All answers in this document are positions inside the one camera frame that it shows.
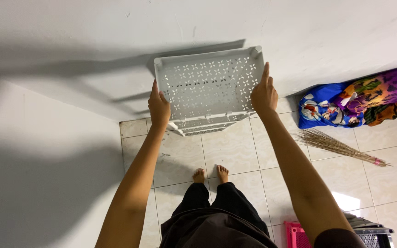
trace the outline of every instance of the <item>broom bristles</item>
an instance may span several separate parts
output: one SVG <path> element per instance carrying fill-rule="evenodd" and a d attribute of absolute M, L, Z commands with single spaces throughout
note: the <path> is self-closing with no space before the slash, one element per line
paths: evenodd
<path fill-rule="evenodd" d="M 392 166 L 390 163 L 353 149 L 341 141 L 313 128 L 300 130 L 297 134 L 297 137 L 298 141 L 300 141 L 302 144 L 311 147 L 317 147 L 341 155 L 350 156 L 352 158 L 367 161 L 381 167 Z"/>

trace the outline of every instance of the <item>pink plastic basket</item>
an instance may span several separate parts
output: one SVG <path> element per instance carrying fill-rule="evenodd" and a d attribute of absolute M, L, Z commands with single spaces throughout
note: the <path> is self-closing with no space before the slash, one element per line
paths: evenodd
<path fill-rule="evenodd" d="M 284 222 L 288 248 L 312 248 L 301 224 Z"/>

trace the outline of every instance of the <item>colorful fabric bundle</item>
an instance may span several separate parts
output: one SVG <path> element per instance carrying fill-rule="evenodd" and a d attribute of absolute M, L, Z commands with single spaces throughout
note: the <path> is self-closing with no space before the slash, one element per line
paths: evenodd
<path fill-rule="evenodd" d="M 299 103 L 299 128 L 375 126 L 397 117 L 397 69 L 311 89 Z"/>

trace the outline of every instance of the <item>black pants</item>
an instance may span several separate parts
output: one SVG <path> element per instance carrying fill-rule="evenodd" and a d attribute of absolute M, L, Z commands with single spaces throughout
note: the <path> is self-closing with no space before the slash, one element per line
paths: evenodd
<path fill-rule="evenodd" d="M 193 183 L 186 190 L 182 202 L 174 210 L 172 216 L 192 209 L 215 207 L 233 213 L 250 222 L 269 237 L 266 223 L 261 220 L 254 206 L 252 206 L 240 190 L 235 188 L 233 183 L 229 182 L 218 185 L 217 197 L 212 205 L 209 204 L 208 199 L 209 192 L 205 185 L 202 183 Z"/>

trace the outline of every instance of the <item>hand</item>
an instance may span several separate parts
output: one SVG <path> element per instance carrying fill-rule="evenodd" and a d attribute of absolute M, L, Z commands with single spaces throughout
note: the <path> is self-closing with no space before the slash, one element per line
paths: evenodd
<path fill-rule="evenodd" d="M 264 66 L 261 82 L 251 94 L 251 103 L 258 116 L 267 115 L 277 108 L 278 93 L 273 87 L 273 78 L 269 76 L 269 62 Z"/>
<path fill-rule="evenodd" d="M 165 96 L 163 96 L 163 92 L 158 90 L 155 79 L 153 90 L 148 100 L 148 108 L 150 109 L 152 126 L 166 128 L 169 117 L 171 116 L 171 107 Z"/>

